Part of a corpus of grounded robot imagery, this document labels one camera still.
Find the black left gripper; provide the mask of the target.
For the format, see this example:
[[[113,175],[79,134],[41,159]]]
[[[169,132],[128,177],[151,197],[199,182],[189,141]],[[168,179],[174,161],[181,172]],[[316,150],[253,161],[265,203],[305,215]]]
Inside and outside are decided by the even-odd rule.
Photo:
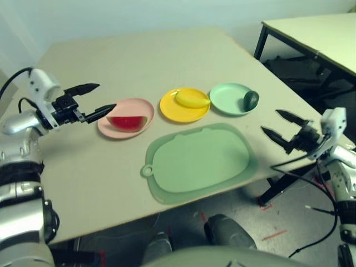
[[[74,96],[85,95],[99,86],[100,84],[98,83],[85,83],[64,90],[65,94],[52,102],[52,106],[55,110],[52,116],[56,122],[59,125],[78,121],[93,123],[110,113],[116,107],[115,103],[97,108],[93,113],[86,115],[84,118],[84,115],[78,110],[78,103],[73,99]]]

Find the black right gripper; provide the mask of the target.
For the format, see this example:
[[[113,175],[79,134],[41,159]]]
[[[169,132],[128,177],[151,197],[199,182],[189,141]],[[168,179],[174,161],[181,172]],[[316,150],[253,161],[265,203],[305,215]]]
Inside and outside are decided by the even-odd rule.
[[[290,154],[293,150],[311,153],[315,151],[321,144],[322,136],[318,133],[317,129],[305,124],[305,120],[286,110],[275,110],[285,120],[302,126],[299,132],[294,135],[290,141],[282,138],[282,136],[272,129],[261,127],[264,134],[269,139],[281,147],[285,147],[285,152]]]

